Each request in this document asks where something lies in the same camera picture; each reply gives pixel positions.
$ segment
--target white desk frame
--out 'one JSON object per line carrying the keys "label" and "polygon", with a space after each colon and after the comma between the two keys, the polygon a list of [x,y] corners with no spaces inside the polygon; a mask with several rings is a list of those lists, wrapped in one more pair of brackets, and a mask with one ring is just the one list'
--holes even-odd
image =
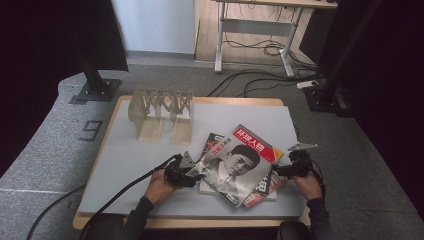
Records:
{"label": "white desk frame", "polygon": [[[222,36],[224,32],[272,35],[288,37],[284,49],[280,49],[281,60],[288,77],[294,77],[293,69],[290,65],[289,52],[293,43],[294,35],[299,25],[300,17],[304,7],[309,8],[336,8],[336,3],[327,3],[325,0],[267,0],[267,1],[249,1],[249,0],[215,0],[221,3],[221,16],[219,19],[218,45],[215,55],[215,72],[222,71]],[[226,3],[258,4],[295,7],[296,14],[292,23],[253,21],[243,19],[225,18]]]}

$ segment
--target desk leg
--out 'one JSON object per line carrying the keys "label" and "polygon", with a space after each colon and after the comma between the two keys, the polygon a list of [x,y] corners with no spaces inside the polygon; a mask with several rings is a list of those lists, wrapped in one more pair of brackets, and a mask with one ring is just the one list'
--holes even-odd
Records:
{"label": "desk leg", "polygon": [[215,55],[215,72],[220,73],[222,71],[222,34],[224,33],[223,25],[225,17],[225,3],[221,3],[221,17],[219,18],[219,32],[218,32],[218,46],[216,47]]}
{"label": "desk leg", "polygon": [[284,49],[280,49],[281,60],[283,60],[284,68],[286,69],[286,73],[288,77],[294,77],[293,69],[290,65],[290,60],[288,57],[289,57],[291,44],[293,43],[294,34],[296,33],[297,26],[299,25],[300,16],[302,16],[302,11],[303,11],[303,8],[301,7],[297,8],[297,14],[292,24],[287,44],[284,47]]}

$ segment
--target human hand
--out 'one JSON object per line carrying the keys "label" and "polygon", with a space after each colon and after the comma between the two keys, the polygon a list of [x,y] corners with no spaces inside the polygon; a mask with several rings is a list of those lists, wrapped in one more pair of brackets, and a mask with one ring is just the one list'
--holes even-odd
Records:
{"label": "human hand", "polygon": [[304,177],[294,176],[292,178],[306,200],[309,201],[314,198],[322,198],[321,187],[312,172],[308,172]]}
{"label": "human hand", "polygon": [[161,169],[152,174],[149,186],[144,194],[153,204],[165,200],[175,190],[179,189],[168,183],[165,179],[165,169]]}

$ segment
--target black sleeve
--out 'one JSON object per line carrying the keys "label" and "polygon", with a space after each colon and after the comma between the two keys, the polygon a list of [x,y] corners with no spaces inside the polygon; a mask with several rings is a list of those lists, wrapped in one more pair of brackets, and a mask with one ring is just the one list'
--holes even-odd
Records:
{"label": "black sleeve", "polygon": [[127,222],[119,232],[118,240],[138,240],[141,232],[146,226],[147,217],[153,209],[153,204],[150,200],[143,196],[140,199],[135,210],[132,210],[127,218]]}
{"label": "black sleeve", "polygon": [[331,229],[329,214],[325,208],[325,201],[322,198],[311,199],[306,204],[309,209],[311,219],[311,233],[315,240],[335,240]]}

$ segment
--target wooden table frame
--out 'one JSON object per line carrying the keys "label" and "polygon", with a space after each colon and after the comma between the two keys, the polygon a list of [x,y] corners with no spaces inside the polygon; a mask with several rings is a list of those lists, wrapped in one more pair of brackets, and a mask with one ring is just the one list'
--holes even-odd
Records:
{"label": "wooden table frame", "polygon": [[[302,15],[303,8],[316,9],[332,9],[337,7],[337,3],[328,3],[325,0],[214,0],[221,3],[221,16],[219,18],[219,33],[218,45],[215,55],[215,72],[222,71],[222,36],[224,32],[272,35],[288,37],[284,49],[280,49],[280,57],[283,61],[284,68],[288,77],[294,77],[293,69],[290,65],[288,54],[293,43],[294,35],[299,25],[299,20]],[[257,4],[257,5],[272,5],[295,7],[296,15],[292,23],[267,22],[267,21],[252,21],[243,19],[225,18],[225,4]]]}
{"label": "wooden table frame", "polygon": [[[96,168],[97,161],[100,157],[100,153],[106,143],[107,136],[112,129],[112,123],[118,113],[119,106],[123,100],[130,101],[132,96],[122,96],[118,99],[115,110],[112,114],[111,121],[106,130],[105,137],[103,138],[102,145],[99,150],[96,162],[93,166],[91,174],[93,174]],[[259,105],[259,106],[284,106],[280,99],[268,99],[268,98],[215,98],[215,97],[194,97],[194,103],[206,103],[206,104],[231,104],[231,105]],[[305,207],[305,211],[302,216],[299,217],[298,221],[303,222],[306,225],[310,225],[308,217],[309,209]],[[82,229],[93,214],[83,214],[77,212],[74,216],[73,226],[75,229]],[[149,218],[145,228],[151,229],[175,229],[175,228],[231,228],[231,227],[276,227],[284,220],[289,219],[181,219],[181,218]]]}

